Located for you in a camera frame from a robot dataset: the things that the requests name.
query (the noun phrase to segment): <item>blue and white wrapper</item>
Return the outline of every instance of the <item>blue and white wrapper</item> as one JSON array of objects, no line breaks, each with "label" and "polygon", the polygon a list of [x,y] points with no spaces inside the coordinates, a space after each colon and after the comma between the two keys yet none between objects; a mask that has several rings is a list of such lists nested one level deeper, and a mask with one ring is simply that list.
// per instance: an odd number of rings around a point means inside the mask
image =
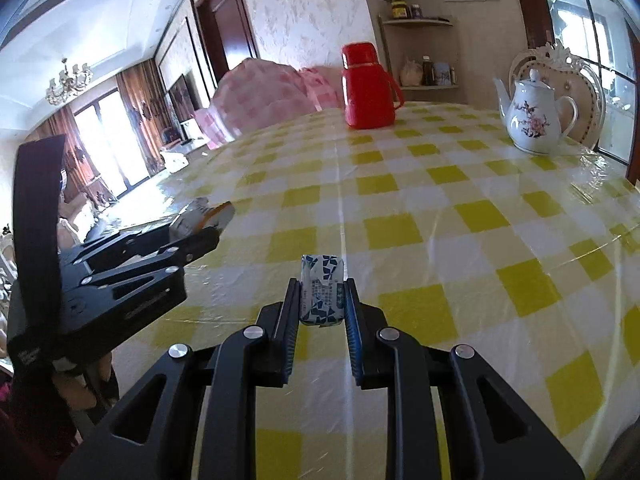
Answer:
[{"label": "blue and white wrapper", "polygon": [[332,326],[344,319],[344,262],[338,256],[302,256],[300,321]]}]

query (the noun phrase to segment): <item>television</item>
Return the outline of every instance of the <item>television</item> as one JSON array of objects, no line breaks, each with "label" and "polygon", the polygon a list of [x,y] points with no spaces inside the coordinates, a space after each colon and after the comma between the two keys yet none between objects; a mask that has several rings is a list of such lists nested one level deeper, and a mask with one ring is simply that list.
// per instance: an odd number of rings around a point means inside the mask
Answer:
[{"label": "television", "polygon": [[187,86],[187,80],[183,75],[178,78],[178,81],[169,88],[169,95],[171,101],[174,104],[175,114],[178,117],[179,123],[184,123],[189,119],[193,119],[193,100],[191,99],[191,93]]}]

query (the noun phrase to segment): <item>dining table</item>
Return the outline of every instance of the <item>dining table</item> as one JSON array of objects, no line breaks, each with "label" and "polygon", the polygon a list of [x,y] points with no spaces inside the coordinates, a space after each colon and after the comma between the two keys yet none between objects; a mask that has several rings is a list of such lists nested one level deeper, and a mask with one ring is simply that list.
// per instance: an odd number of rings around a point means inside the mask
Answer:
[{"label": "dining table", "polygon": [[[187,299],[114,351],[123,390],[172,344],[254,323],[303,254],[333,254],[390,326],[475,348],[587,478],[640,415],[640,193],[571,139],[533,156],[494,110],[407,102],[392,126],[353,130],[330,109],[203,150],[158,193],[167,215],[201,196],[236,214],[185,267]],[[289,384],[257,391],[257,478],[383,479],[386,420],[344,324],[300,325]]]}]

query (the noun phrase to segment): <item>metal screw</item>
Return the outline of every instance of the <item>metal screw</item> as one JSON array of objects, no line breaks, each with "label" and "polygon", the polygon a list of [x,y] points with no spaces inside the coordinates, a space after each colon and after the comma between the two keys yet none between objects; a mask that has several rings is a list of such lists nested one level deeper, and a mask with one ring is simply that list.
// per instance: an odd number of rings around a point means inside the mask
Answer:
[{"label": "metal screw", "polygon": [[189,352],[189,347],[185,344],[178,343],[175,345],[171,345],[169,348],[169,355],[174,359],[180,359],[184,357]]},{"label": "metal screw", "polygon": [[252,325],[245,328],[242,333],[247,339],[260,339],[264,335],[264,330],[261,326]]},{"label": "metal screw", "polygon": [[476,355],[476,351],[469,345],[458,345],[456,346],[456,355],[463,359],[471,359]]},{"label": "metal screw", "polygon": [[383,328],[378,333],[380,334],[380,337],[385,341],[395,341],[400,337],[400,333],[398,332],[398,330],[390,326]]}]

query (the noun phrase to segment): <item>teapot lid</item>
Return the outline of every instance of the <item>teapot lid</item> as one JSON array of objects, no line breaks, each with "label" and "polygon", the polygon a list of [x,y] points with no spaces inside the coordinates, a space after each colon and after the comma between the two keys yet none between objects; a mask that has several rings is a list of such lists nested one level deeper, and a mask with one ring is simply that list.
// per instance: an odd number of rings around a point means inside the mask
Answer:
[{"label": "teapot lid", "polygon": [[549,90],[552,90],[551,86],[545,84],[542,81],[542,78],[540,77],[540,72],[538,72],[538,70],[536,70],[535,68],[532,68],[529,71],[529,79],[523,79],[522,81],[518,81],[518,82],[529,87],[547,88]]}]

